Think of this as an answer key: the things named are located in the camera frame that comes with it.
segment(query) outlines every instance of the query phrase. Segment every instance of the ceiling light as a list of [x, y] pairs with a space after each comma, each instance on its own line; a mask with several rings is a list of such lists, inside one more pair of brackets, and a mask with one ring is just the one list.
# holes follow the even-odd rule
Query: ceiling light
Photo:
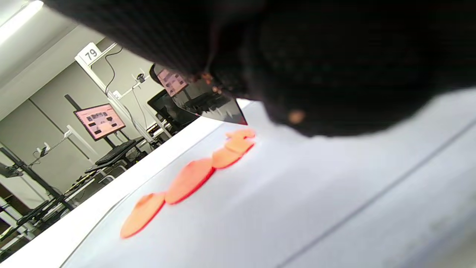
[[30, 20], [43, 6], [43, 2], [36, 0], [28, 4], [11, 19], [0, 27], [0, 45]]

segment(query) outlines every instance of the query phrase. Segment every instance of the metal frame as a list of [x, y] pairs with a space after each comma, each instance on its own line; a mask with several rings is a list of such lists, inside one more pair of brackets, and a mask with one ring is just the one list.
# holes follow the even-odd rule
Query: metal frame
[[13, 152], [7, 150], [5, 147], [0, 147], [0, 152], [2, 152], [6, 157], [8, 157], [19, 169], [23, 170], [30, 178], [36, 181], [39, 185], [45, 188], [49, 194], [54, 198], [59, 198], [60, 202], [69, 210], [73, 210], [74, 207], [64, 200], [64, 197], [61, 196], [55, 189], [53, 189], [46, 181], [44, 181], [40, 175], [36, 174], [33, 169], [25, 164], [20, 158], [18, 158]]
[[147, 129], [146, 127], [147, 126], [142, 126], [140, 124], [139, 121], [135, 120], [133, 118], [133, 116], [131, 114], [129, 114], [129, 112], [127, 111], [126, 109], [126, 106], [124, 106], [124, 104], [122, 104], [119, 99], [114, 96], [114, 94], [112, 93], [113, 90], [108, 90], [106, 92], [106, 85], [103, 83], [103, 81], [96, 75], [96, 73], [91, 69], [91, 66], [93, 64], [95, 64], [96, 62], [99, 61], [99, 59], [105, 57], [112, 49], [114, 49], [114, 47], [116, 47], [117, 43], [113, 43], [112, 45], [110, 45], [108, 48], [106, 48], [103, 52], [101, 52], [101, 54], [99, 54], [99, 56], [94, 59], [90, 64], [86, 64], [86, 62], [84, 62], [84, 60], [79, 56], [77, 55], [76, 57], [74, 57], [74, 59], [76, 60], [76, 62], [81, 66], [81, 68], [84, 70], [84, 72], [86, 72], [86, 74], [92, 79], [92, 81], [98, 86], [98, 88], [104, 93], [107, 95], [107, 98], [108, 98], [108, 101], [109, 103], [112, 105], [112, 107], [114, 108], [114, 110], [116, 110], [116, 112], [118, 113], [119, 117], [121, 119], [127, 119], [127, 123], [126, 124], [132, 124], [133, 126], [136, 126], [136, 129], [137, 131], [139, 131], [139, 133], [146, 139], [147, 142], [149, 143], [153, 143], [153, 139], [152, 137], [148, 134], [147, 132]]

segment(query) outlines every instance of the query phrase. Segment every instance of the carrot slice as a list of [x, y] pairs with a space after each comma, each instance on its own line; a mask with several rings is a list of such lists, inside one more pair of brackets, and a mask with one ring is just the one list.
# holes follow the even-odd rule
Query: carrot slice
[[164, 206], [165, 193], [143, 196], [122, 225], [121, 238], [129, 238], [142, 231]]
[[228, 138], [240, 138], [240, 139], [244, 139], [244, 138], [254, 138], [256, 136], [255, 134], [255, 131], [252, 130], [252, 129], [239, 129], [233, 133], [227, 133], [227, 137]]
[[173, 205], [185, 200], [200, 189], [214, 172], [211, 158], [190, 162], [170, 185], [165, 202]]
[[213, 167], [214, 168], [225, 168], [229, 167], [232, 164], [236, 163], [242, 155], [230, 151], [226, 148], [220, 149], [213, 153]]
[[253, 147], [253, 145], [255, 145], [255, 143], [249, 140], [231, 138], [227, 143], [225, 143], [225, 148], [243, 156], [249, 149], [251, 149], [251, 147]]

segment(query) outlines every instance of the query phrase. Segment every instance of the white post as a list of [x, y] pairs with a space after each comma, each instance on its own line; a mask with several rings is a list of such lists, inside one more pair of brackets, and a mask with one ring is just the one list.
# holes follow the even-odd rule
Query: white post
[[[108, 50], [106, 50], [105, 52], [101, 53], [101, 55], [99, 57], [97, 57], [95, 59], [95, 61], [93, 61], [92, 63], [90, 64], [87, 64], [86, 62], [84, 62], [84, 60], [78, 55], [76, 57], [74, 57], [74, 59], [76, 60], [76, 62], [81, 66], [81, 68], [83, 68], [83, 70], [86, 72], [86, 74], [92, 79], [92, 81], [99, 87], [99, 89], [101, 91], [103, 91], [103, 93], [106, 92], [106, 85], [101, 81], [101, 79], [96, 75], [96, 73], [91, 69], [90, 65], [92, 65], [93, 63], [95, 63], [100, 57], [102, 57], [103, 55], [106, 54]], [[119, 116], [121, 118], [127, 118], [128, 120], [128, 125], [132, 125], [132, 126], [136, 126], [136, 129], [137, 131], [139, 131], [139, 133], [146, 139], [146, 141], [148, 141], [149, 143], [152, 142], [152, 137], [150, 137], [150, 135], [147, 133], [145, 127], [141, 126], [136, 120], [134, 120], [134, 118], [132, 117], [131, 114], [129, 114], [129, 112], [127, 111], [127, 109], [125, 108], [125, 106], [116, 98], [116, 96], [114, 96], [114, 94], [112, 94], [112, 91], [111, 90], [108, 90], [107, 92], [107, 97], [108, 97], [108, 100], [109, 100], [109, 103], [112, 105], [112, 107], [118, 112]]]

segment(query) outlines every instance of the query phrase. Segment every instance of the white table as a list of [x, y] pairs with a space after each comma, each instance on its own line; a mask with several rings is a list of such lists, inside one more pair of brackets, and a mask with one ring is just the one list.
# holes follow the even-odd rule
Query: white table
[[[252, 263], [291, 268], [311, 263], [335, 268], [434, 268], [424, 264], [435, 259], [447, 262], [438, 268], [467, 268], [455, 262], [476, 260], [476, 91], [436, 99], [388, 131], [347, 138], [306, 139], [273, 126], [262, 110], [254, 108], [250, 106], [251, 114], [244, 110], [259, 133], [253, 151], [214, 175], [194, 195], [195, 202], [161, 211], [162, 220], [151, 224], [167, 228], [150, 227], [145, 232], [160, 232], [159, 237], [168, 242], [169, 236], [176, 239], [173, 245], [148, 247], [149, 259], [158, 255], [167, 267], [187, 268], [191, 263], [207, 268], [253, 267]], [[148, 183], [166, 189], [170, 181], [165, 179], [172, 180], [173, 172], [164, 167], [209, 134], [204, 140], [219, 140], [221, 125], [199, 118], [3, 267], [59, 267], [115, 203], [160, 170], [169, 174]], [[202, 155], [202, 150], [212, 152], [213, 148], [200, 144], [170, 165], [174, 172], [180, 160], [186, 163]], [[247, 168], [236, 172], [245, 163]], [[119, 206], [115, 212], [128, 213], [134, 205], [130, 201], [153, 188], [145, 186], [131, 195], [129, 207]], [[189, 223], [197, 223], [196, 228]], [[114, 232], [120, 229], [118, 221], [113, 225]], [[190, 254], [176, 251], [175, 246]], [[137, 263], [133, 258], [127, 261], [127, 265]]]
[[[240, 100], [240, 107], [248, 101]], [[10, 258], [1, 268], [59, 268], [101, 218], [123, 197], [174, 161], [222, 122], [200, 117], [68, 213]]]

